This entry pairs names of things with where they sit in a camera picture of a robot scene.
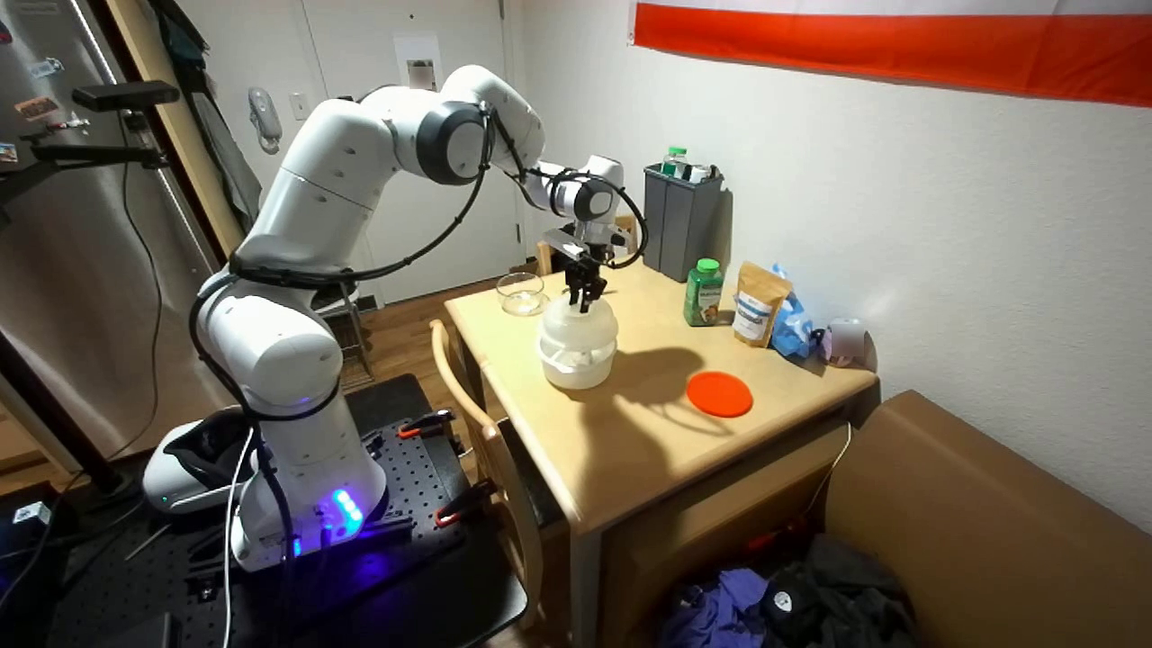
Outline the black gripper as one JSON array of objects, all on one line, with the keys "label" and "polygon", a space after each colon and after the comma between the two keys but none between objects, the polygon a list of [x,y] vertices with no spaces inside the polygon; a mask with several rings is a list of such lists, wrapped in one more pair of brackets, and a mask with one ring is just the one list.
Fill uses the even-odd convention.
[{"label": "black gripper", "polygon": [[585,309],[589,309],[603,287],[603,279],[601,279],[603,258],[589,246],[558,246],[554,264],[570,284],[570,297],[564,297],[570,309],[581,306],[581,287],[585,287]]}]

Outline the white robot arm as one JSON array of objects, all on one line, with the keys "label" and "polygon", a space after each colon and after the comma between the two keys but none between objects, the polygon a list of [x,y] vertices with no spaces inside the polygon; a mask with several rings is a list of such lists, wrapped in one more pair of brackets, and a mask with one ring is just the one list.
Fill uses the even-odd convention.
[{"label": "white robot arm", "polygon": [[541,114],[488,70],[462,66],[432,89],[325,101],[294,135],[253,232],[200,287],[189,323],[257,425],[253,477],[228,526],[242,569],[326,551],[386,512],[390,477],[338,390],[341,347],[318,299],[365,281],[350,255],[393,178],[475,192],[494,168],[564,224],[563,246],[577,255],[570,299],[593,303],[614,264],[621,167],[603,156],[549,164]]}]

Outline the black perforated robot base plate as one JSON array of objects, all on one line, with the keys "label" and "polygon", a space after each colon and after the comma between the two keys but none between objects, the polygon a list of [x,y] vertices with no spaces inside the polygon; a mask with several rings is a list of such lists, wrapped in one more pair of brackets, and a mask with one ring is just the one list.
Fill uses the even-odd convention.
[{"label": "black perforated robot base plate", "polygon": [[350,396],[366,456],[386,477],[379,507],[338,504],[350,479],[300,507],[269,563],[236,555],[230,648],[483,648],[530,614],[475,504],[449,425],[415,441],[397,428],[425,413],[411,375]]}]

